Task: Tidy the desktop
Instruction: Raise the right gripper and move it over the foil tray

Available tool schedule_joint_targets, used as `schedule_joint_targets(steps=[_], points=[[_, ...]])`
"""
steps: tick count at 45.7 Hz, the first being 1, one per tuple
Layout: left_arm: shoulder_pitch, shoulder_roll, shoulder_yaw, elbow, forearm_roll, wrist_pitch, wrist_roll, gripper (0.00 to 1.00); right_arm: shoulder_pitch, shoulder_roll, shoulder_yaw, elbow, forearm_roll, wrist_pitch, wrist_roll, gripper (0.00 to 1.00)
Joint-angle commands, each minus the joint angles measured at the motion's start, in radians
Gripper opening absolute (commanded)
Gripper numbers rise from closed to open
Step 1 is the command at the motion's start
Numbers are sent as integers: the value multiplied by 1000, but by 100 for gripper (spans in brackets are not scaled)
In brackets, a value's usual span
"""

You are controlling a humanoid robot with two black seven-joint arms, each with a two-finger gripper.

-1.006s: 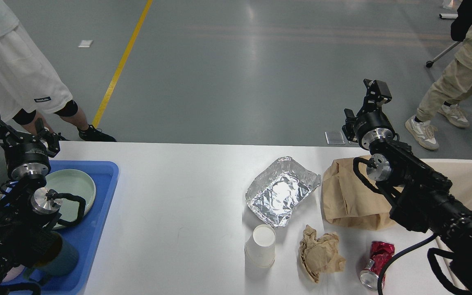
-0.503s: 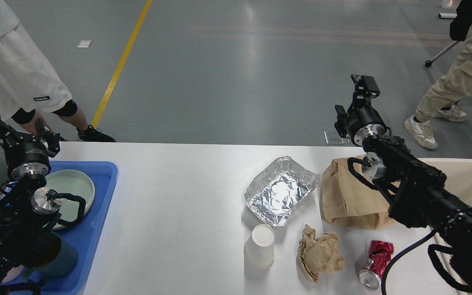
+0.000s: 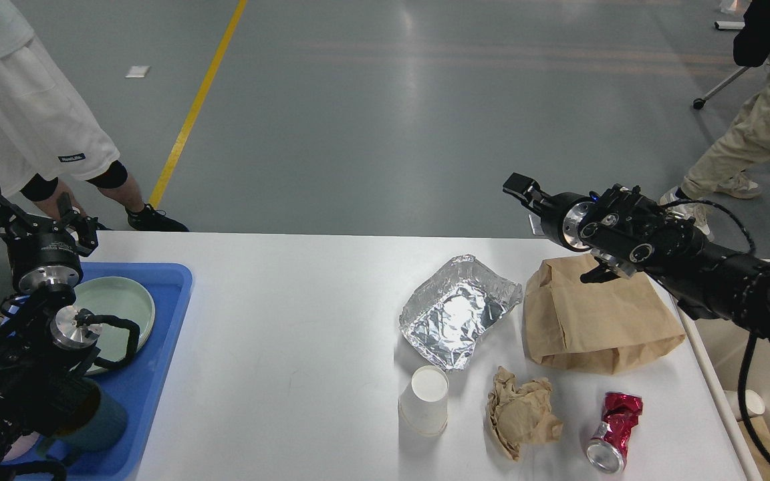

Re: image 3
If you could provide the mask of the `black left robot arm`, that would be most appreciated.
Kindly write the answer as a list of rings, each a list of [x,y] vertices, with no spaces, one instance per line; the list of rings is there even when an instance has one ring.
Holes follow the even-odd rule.
[[[0,187],[0,237],[21,298],[0,325],[0,480],[28,473],[66,479],[66,462],[6,465],[4,457],[22,436],[54,436],[86,418],[88,403],[102,396],[88,369],[128,366],[140,343],[137,323],[77,306],[80,259],[98,246],[98,222],[82,216],[67,194],[56,205],[58,219],[31,215]]]

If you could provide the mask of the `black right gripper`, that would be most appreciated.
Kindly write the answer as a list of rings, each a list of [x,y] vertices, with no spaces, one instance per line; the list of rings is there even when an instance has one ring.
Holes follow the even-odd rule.
[[[529,213],[531,232],[574,252],[591,249],[580,237],[580,225],[596,201],[589,196],[563,192],[548,195],[539,183],[519,173],[512,173],[502,185],[502,192],[516,198]]]

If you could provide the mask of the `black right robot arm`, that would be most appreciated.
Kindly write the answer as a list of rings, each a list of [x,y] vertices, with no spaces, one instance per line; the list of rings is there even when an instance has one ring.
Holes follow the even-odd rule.
[[[770,261],[757,258],[749,231],[742,230],[746,252],[712,243],[693,219],[674,210],[679,201],[658,203],[639,186],[550,195],[534,179],[512,173],[502,189],[538,217],[553,243],[597,260],[581,275],[583,283],[644,272],[689,317],[726,319],[748,331],[739,372],[739,389],[746,388],[757,340],[770,342]]]

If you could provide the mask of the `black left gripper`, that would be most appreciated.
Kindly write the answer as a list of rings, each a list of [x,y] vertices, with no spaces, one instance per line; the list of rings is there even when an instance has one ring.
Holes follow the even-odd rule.
[[[0,238],[9,241],[12,286],[31,293],[41,286],[66,284],[75,287],[84,277],[80,256],[91,256],[98,247],[97,217],[82,216],[67,192],[57,199],[59,223],[76,233],[38,232],[25,236],[25,213],[2,195],[0,185]]]

